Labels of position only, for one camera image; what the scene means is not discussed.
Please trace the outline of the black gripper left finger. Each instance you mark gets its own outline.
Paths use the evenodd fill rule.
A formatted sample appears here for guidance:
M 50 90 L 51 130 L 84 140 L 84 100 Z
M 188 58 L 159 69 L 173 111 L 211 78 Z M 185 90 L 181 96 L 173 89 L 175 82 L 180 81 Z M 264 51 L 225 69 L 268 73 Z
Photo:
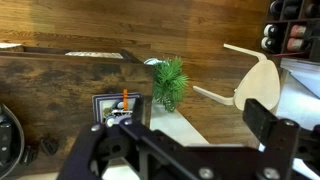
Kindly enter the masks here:
M 144 125 L 142 124 L 143 114 L 144 99 L 139 97 L 134 102 L 132 114 L 120 121 L 120 131 L 123 134 L 141 134 L 144 130 Z

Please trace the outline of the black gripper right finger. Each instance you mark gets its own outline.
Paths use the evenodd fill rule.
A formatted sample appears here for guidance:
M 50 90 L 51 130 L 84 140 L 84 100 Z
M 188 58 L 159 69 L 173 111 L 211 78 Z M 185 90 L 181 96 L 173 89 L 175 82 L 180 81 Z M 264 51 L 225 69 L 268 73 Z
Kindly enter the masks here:
M 299 125 L 291 119 L 276 117 L 258 100 L 245 101 L 242 118 L 265 149 L 297 148 Z

